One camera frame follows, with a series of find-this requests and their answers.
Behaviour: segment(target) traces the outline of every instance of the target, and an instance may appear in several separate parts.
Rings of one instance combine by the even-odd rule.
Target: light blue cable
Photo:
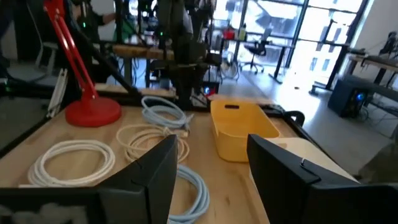
[[[149,107],[146,105],[146,100],[160,101],[169,106],[157,105]],[[188,124],[193,117],[193,114],[187,117],[177,105],[158,96],[144,96],[141,100],[141,104],[142,107],[144,107],[142,110],[142,115],[144,119],[151,124],[157,124],[168,128],[188,129]],[[164,118],[158,114],[161,112],[171,114],[172,116],[176,117],[177,120]]]
[[[197,188],[198,196],[188,211],[182,215],[169,215],[169,221],[170,224],[191,224],[208,210],[210,204],[209,190],[199,174],[186,166],[178,165],[177,176],[191,182]]]

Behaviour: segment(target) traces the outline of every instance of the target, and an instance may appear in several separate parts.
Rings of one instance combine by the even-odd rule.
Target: person
[[[116,14],[114,12],[109,14],[98,14],[93,10],[91,0],[83,1],[85,4],[85,12],[82,11],[83,3],[81,0],[72,1],[73,19],[79,25],[82,33],[84,33],[92,43],[100,43],[98,28],[113,22],[116,18]],[[110,71],[103,65],[100,65],[96,60],[93,60],[91,54],[86,52],[84,47],[79,48],[78,44],[76,46],[78,46],[79,53],[92,81],[95,83],[106,83],[106,80],[111,75]],[[115,67],[118,67],[118,61],[114,57],[105,54],[103,46],[100,46],[100,50]]]

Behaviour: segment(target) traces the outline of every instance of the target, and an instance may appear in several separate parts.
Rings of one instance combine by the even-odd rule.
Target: desk
[[[116,131],[127,124],[143,123],[141,110],[138,107],[123,106],[122,116],[118,121],[96,129],[69,125],[62,111],[0,159],[0,187],[26,184],[29,166],[55,143],[71,139],[96,139],[109,145],[116,155],[116,164],[108,174],[109,177],[128,165],[124,158],[124,149],[115,138]],[[269,223],[261,199],[249,178],[249,165],[220,159],[213,133],[210,131],[211,115],[197,112],[194,114],[190,123],[191,133],[187,138],[191,151],[182,164],[200,174],[210,191],[210,207],[196,223]],[[283,137],[297,136],[283,119],[271,120]],[[48,161],[47,170],[58,178],[76,178],[95,170],[100,164],[99,160],[101,156],[94,152],[73,152]],[[352,179],[339,167],[330,169]],[[185,180],[177,179],[170,213],[179,214],[185,211],[192,205],[195,196],[194,187]]]
[[[348,65],[348,73],[350,75],[352,75],[354,73],[355,67],[358,64],[358,62],[363,62],[366,65],[374,65],[376,67],[379,67],[379,73],[377,74],[377,76],[375,77],[373,83],[374,84],[380,84],[380,82],[382,81],[382,79],[384,78],[384,75],[386,74],[387,70],[393,71],[393,72],[398,72],[398,61],[396,66],[392,66],[389,64],[385,64],[385,63],[381,63],[381,62],[376,62],[373,61],[371,59],[367,59],[365,56],[361,56],[361,55],[353,55],[349,58],[351,61]],[[392,78],[388,81],[387,86],[390,84],[390,82],[392,81]]]
[[[249,44],[258,44],[259,43],[259,41],[246,41],[246,40],[236,40],[236,39],[229,40],[229,39],[222,38],[221,47],[220,47],[220,55],[221,56],[222,56],[222,52],[223,52],[223,49],[224,49],[224,41],[226,41],[226,40],[227,41],[236,41],[237,44],[239,44],[240,42],[249,43]],[[269,41],[267,41],[266,46],[280,47],[281,48],[280,54],[279,54],[279,58],[278,58],[278,62],[277,62],[276,68],[275,68],[275,72],[274,72],[273,75],[269,74],[269,76],[273,80],[275,80],[277,83],[282,84],[282,82],[278,80],[280,66],[282,65],[282,61],[284,59],[284,55],[285,55],[286,49],[294,49],[295,46],[293,46],[293,45],[273,44],[272,42],[269,42]]]
[[[96,83],[95,84],[96,91],[104,91],[111,93],[125,93],[127,94],[127,90],[121,85],[108,85],[104,83]],[[151,89],[151,88],[139,88],[138,91],[143,95],[149,96],[161,96],[165,98],[176,98],[175,91],[173,90],[164,90],[164,89]]]
[[[132,58],[146,58],[146,66],[150,64],[151,59],[159,59],[162,60],[163,58],[163,50],[154,47],[153,45],[156,44],[155,40],[148,35],[143,35],[143,39],[147,42],[149,47],[145,47],[143,43],[136,37],[133,36],[126,42],[128,44],[115,44],[113,45],[113,52],[122,57],[124,60],[124,79],[125,81],[133,85],[132,81]],[[174,59],[174,53],[172,50],[167,50],[167,56],[169,60]],[[146,69],[145,81],[146,87],[149,87],[149,78],[150,78],[150,71]]]

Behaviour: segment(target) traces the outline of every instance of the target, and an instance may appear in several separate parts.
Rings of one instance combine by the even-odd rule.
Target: red desk lamp
[[[82,91],[80,101],[71,103],[65,109],[68,123],[75,126],[99,127],[117,121],[121,116],[121,107],[114,100],[98,96],[65,23],[63,0],[45,0],[44,9],[50,17]]]

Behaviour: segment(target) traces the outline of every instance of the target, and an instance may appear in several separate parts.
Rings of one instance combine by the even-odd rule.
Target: yellow plastic bin
[[[231,162],[248,162],[248,134],[277,138],[278,129],[258,105],[233,100],[213,100],[211,118],[218,155]]]

